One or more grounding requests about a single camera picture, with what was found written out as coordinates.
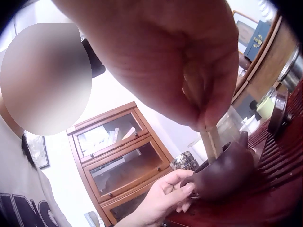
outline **fingernail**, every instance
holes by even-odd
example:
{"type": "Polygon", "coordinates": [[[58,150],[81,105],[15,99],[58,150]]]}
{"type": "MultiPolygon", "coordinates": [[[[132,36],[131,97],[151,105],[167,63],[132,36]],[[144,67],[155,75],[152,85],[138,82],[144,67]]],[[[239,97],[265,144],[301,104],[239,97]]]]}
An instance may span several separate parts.
{"type": "Polygon", "coordinates": [[[192,191],[194,190],[194,184],[193,183],[188,183],[187,185],[183,186],[182,187],[182,191],[185,193],[185,194],[190,194],[192,193],[192,191]]]}
{"type": "Polygon", "coordinates": [[[190,207],[190,203],[184,204],[184,205],[182,206],[183,212],[185,213],[185,212],[189,209],[189,207],[190,207]]]}

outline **wooden cabinet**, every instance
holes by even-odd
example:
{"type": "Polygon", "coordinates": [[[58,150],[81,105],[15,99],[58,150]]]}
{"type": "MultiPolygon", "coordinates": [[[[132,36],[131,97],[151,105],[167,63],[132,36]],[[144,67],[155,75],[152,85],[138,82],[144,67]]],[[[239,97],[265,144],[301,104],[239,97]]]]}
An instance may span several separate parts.
{"type": "Polygon", "coordinates": [[[259,102],[271,87],[286,90],[277,79],[297,44],[287,22],[277,14],[256,58],[237,82],[232,105],[239,113],[248,113],[250,102],[259,102]]]}
{"type": "Polygon", "coordinates": [[[84,186],[106,226],[142,202],[172,156],[134,102],[66,130],[84,186]]]}

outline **glass jar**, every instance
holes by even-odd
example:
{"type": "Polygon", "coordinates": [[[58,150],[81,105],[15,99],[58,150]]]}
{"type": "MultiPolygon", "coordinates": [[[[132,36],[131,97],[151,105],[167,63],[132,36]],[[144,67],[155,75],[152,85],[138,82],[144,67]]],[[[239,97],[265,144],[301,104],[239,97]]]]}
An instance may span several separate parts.
{"type": "Polygon", "coordinates": [[[269,91],[257,103],[257,112],[263,119],[269,119],[273,112],[276,102],[277,91],[271,87],[269,91]]]}
{"type": "Polygon", "coordinates": [[[237,141],[240,138],[240,129],[250,134],[248,127],[232,106],[229,107],[226,114],[219,120],[217,128],[222,147],[231,141],[237,141]]]}

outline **metal lid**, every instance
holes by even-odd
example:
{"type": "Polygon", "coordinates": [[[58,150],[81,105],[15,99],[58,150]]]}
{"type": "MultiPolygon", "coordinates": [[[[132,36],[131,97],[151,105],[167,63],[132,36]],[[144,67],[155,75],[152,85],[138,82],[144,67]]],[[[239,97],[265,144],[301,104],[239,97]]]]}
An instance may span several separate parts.
{"type": "Polygon", "coordinates": [[[299,55],[299,47],[296,46],[296,49],[293,51],[289,60],[287,61],[287,63],[283,67],[280,75],[278,76],[278,79],[277,79],[278,82],[281,82],[286,77],[286,75],[290,71],[291,67],[293,66],[294,62],[296,61],[298,55],[299,55]]]}

